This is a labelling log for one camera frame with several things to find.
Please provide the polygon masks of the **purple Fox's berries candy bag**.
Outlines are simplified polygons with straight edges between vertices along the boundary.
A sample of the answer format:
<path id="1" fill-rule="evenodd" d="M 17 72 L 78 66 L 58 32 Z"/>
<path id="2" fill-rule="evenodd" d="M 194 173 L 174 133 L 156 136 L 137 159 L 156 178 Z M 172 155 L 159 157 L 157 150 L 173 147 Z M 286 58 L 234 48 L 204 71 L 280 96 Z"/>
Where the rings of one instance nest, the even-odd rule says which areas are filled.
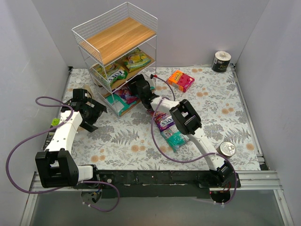
<path id="1" fill-rule="evenodd" d="M 116 90 L 114 94 L 122 98 L 128 105 L 139 99 L 131 92 L 131 90 L 127 86 L 123 86 L 120 89 Z"/>
<path id="2" fill-rule="evenodd" d="M 172 119 L 171 115 L 159 111 L 155 113 L 154 121 L 160 132 L 163 132 L 174 125 L 174 120 Z"/>

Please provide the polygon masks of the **green yellow Fox's candy bag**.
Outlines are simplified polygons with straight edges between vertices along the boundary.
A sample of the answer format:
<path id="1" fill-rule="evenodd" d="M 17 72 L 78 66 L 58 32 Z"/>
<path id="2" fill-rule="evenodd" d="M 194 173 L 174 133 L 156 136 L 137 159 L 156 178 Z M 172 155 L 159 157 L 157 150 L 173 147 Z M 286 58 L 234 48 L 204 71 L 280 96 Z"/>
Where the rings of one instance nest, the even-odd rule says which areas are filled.
<path id="1" fill-rule="evenodd" d="M 146 66 L 151 59 L 139 48 L 135 48 L 122 58 L 122 62 L 129 72 L 133 72 Z"/>
<path id="2" fill-rule="evenodd" d="M 127 71 L 117 63 L 112 63 L 106 67 L 102 67 L 99 64 L 95 64 L 91 72 L 106 86 L 113 85 L 117 80 L 122 80 L 127 78 Z"/>

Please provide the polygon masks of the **red orange candy box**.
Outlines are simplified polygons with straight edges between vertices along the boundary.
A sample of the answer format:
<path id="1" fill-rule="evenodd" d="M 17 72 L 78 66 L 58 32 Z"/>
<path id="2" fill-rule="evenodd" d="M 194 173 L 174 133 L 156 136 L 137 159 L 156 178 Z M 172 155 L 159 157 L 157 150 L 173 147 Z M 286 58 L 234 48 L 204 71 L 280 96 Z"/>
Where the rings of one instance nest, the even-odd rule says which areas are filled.
<path id="1" fill-rule="evenodd" d="M 188 74 L 176 70 L 168 79 L 167 83 L 181 92 L 185 93 L 188 91 L 188 89 L 192 86 L 195 79 Z"/>

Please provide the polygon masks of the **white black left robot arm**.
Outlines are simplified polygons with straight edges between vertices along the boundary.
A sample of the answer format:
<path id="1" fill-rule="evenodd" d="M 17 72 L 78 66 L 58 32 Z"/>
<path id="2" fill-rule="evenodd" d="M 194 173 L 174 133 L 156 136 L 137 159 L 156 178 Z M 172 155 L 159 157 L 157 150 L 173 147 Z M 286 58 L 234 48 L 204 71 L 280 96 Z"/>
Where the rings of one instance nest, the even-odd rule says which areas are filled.
<path id="1" fill-rule="evenodd" d="M 61 126 L 55 129 L 45 151 L 38 152 L 35 162 L 44 188 L 76 186 L 86 180 L 98 180 L 95 165 L 77 165 L 71 156 L 78 128 L 97 130 L 94 124 L 106 106 L 91 97 L 86 89 L 74 89 L 73 96 L 61 109 Z"/>

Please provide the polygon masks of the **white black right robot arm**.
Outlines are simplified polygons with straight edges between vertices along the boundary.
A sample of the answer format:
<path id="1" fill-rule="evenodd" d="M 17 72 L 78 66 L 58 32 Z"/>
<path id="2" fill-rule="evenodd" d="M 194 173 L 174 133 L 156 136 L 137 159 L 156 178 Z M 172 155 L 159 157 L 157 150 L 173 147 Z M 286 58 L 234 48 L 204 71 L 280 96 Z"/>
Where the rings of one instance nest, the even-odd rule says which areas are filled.
<path id="1" fill-rule="evenodd" d="M 154 111 L 151 119 L 151 136 L 156 148 L 165 158 L 182 164 L 195 162 L 204 158 L 209 166 L 209 171 L 216 178 L 219 185 L 222 186 L 230 183 L 231 178 L 234 177 L 234 182 L 231 183 L 231 187 L 237 189 L 238 176 L 233 165 L 225 156 L 219 154 L 209 141 L 202 128 L 200 116 L 187 99 L 176 101 L 155 94 L 151 90 L 149 82 L 140 74 L 133 78 L 128 83 L 128 86 L 131 92 L 139 97 L 147 110 Z M 172 117 L 179 132 L 186 135 L 198 148 L 202 154 L 200 157 L 188 161 L 180 161 L 162 152 L 156 143 L 153 131 L 153 123 L 157 111 L 166 113 Z"/>

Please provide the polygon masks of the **teal mint candy bag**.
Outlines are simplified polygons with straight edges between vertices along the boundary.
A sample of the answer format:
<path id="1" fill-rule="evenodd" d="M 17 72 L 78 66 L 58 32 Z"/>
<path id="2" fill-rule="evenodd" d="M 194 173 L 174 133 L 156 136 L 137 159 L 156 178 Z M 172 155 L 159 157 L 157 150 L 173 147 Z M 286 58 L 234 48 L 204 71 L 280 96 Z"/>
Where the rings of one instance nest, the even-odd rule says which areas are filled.
<path id="1" fill-rule="evenodd" d="M 118 95 L 109 95 L 106 97 L 106 100 L 109 104 L 111 104 L 112 108 L 116 111 L 116 113 L 120 116 L 124 111 L 128 110 L 130 107 L 134 106 L 137 101 L 134 101 L 130 104 L 126 102 L 126 100 L 122 99 Z"/>
<path id="2" fill-rule="evenodd" d="M 165 130 L 161 132 L 161 135 L 174 152 L 177 152 L 181 146 L 185 145 L 189 141 L 189 138 L 179 131 L 172 132 L 171 130 Z"/>

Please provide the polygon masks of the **white wire wooden shelf rack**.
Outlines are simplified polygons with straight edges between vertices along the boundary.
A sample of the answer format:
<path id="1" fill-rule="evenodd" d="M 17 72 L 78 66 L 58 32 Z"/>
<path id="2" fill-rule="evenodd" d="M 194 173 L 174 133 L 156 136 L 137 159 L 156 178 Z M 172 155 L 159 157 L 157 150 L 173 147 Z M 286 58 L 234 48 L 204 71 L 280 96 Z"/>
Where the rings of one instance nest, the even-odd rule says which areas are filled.
<path id="1" fill-rule="evenodd" d="M 124 111 L 119 116 L 106 97 L 113 95 L 116 90 L 127 85 L 139 74 L 148 79 L 147 68 L 150 68 L 153 73 L 157 72 L 158 19 L 134 4 L 125 2 L 73 27 L 72 33 L 98 94 L 108 108 L 121 118 L 128 111 Z M 151 62 L 136 71 L 129 72 L 122 58 L 135 48 L 143 51 Z M 117 80 L 112 86 L 109 84 L 106 86 L 91 72 L 91 69 L 95 64 L 106 67 L 112 63 L 120 64 L 128 75 L 126 79 Z"/>

